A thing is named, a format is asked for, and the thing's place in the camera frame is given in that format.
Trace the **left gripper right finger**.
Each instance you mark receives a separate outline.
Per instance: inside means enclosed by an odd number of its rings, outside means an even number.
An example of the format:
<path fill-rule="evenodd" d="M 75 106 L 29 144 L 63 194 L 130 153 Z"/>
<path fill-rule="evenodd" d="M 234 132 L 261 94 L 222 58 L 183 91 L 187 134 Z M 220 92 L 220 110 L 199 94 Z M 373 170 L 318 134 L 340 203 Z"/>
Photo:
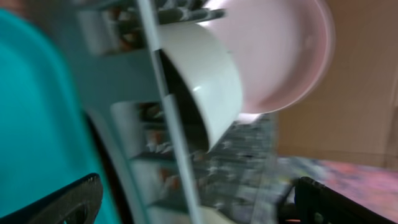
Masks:
<path fill-rule="evenodd" d="M 316 223 L 318 214 L 323 223 L 395 224 L 309 177 L 295 179 L 294 188 L 294 204 L 301 223 Z"/>

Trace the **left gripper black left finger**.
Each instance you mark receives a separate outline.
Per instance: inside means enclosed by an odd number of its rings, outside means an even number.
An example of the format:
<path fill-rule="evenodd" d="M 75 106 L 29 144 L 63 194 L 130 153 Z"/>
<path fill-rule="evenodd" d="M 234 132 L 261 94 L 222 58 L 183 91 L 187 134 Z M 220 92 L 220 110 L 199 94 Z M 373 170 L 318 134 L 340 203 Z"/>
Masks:
<path fill-rule="evenodd" d="M 1 224 L 93 224 L 101 208 L 103 184 L 88 174 L 1 218 Z"/>

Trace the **metal bowl with food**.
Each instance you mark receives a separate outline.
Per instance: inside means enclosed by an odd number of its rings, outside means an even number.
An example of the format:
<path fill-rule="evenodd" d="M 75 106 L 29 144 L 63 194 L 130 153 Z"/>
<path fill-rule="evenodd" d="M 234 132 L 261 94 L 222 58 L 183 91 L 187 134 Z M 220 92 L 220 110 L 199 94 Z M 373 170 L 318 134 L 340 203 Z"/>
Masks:
<path fill-rule="evenodd" d="M 159 33 L 167 88 L 175 96 L 188 144 L 210 151 L 241 111 L 238 69 L 226 47 L 198 24 L 167 24 Z"/>

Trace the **large white plate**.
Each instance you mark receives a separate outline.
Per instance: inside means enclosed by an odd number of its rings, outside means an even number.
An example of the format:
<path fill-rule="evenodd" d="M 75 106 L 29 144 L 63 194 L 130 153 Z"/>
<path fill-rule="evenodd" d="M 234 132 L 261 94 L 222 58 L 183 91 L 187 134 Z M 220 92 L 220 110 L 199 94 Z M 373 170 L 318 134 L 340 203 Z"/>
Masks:
<path fill-rule="evenodd" d="M 210 0 L 221 19 L 203 22 L 225 44 L 244 88 L 243 113 L 282 110 L 304 99 L 333 58 L 335 26 L 324 0 Z"/>

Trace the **small white pink bowl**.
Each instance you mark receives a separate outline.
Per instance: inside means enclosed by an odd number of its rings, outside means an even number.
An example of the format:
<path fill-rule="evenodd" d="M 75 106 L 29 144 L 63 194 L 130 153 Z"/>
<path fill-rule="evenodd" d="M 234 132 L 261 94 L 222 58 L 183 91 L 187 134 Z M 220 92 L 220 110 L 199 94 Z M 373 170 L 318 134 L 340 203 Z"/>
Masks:
<path fill-rule="evenodd" d="M 236 122 L 241 124 L 251 124 L 261 116 L 262 114 L 240 113 L 236 119 Z"/>

